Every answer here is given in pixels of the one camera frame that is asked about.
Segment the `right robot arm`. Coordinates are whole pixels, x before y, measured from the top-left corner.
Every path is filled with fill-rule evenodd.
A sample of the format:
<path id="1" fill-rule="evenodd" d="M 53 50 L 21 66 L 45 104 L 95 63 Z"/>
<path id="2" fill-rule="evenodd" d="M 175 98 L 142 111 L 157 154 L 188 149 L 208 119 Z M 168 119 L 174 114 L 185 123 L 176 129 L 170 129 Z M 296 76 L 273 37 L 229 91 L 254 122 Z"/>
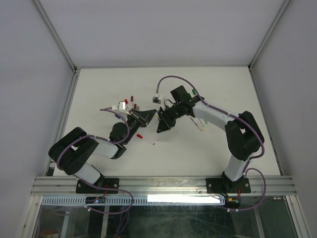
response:
<path id="1" fill-rule="evenodd" d="M 231 157 L 222 173 L 221 185 L 225 191 L 233 192 L 238 188 L 239 179 L 243 177 L 250 161 L 255 158 L 255 153 L 264 149 L 264 137 L 254 116 L 248 111 L 238 115 L 225 112 L 208 104 L 198 94 L 192 97 L 183 86 L 170 93 L 175 102 L 170 107 L 159 108 L 157 133 L 172 129 L 176 120 L 183 116 L 202 119 L 222 129 Z"/>

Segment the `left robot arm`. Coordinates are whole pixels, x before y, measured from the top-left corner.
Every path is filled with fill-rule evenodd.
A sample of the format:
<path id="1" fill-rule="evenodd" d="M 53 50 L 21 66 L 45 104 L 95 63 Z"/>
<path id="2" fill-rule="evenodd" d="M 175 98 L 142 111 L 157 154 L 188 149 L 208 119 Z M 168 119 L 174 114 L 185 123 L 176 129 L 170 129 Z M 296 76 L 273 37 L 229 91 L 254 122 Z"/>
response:
<path id="1" fill-rule="evenodd" d="M 100 192 L 105 187 L 105 176 L 87 161 L 92 155 L 118 159 L 126 151 L 126 145 L 140 128 L 147 127 L 157 110 L 130 110 L 127 118 L 109 108 L 105 112 L 113 113 L 122 119 L 112 126 L 109 138 L 88 134 L 76 127 L 56 142 L 48 151 L 48 156 L 56 162 L 59 170 L 75 176 L 86 183 L 92 192 Z"/>

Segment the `yellow pen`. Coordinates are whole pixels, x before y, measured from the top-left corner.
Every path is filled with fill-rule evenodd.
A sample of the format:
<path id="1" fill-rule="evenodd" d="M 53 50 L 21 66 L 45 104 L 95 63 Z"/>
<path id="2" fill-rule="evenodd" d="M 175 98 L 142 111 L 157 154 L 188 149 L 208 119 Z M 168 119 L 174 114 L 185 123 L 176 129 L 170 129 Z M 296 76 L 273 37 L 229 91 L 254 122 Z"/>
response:
<path id="1" fill-rule="evenodd" d="M 189 118 L 200 131 L 203 131 L 203 128 L 192 117 L 189 117 Z"/>

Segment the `red square-cap pen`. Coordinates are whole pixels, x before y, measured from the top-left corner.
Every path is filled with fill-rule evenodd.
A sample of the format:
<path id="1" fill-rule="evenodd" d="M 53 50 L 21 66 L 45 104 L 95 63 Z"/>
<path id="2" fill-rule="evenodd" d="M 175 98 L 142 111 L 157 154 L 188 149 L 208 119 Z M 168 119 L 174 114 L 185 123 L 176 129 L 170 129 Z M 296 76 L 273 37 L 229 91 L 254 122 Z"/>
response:
<path id="1" fill-rule="evenodd" d="M 140 135 L 140 134 L 137 134 L 137 137 L 146 141 L 147 143 L 151 144 L 151 145 L 155 145 L 155 143 L 147 138 L 145 138 L 144 136 Z"/>

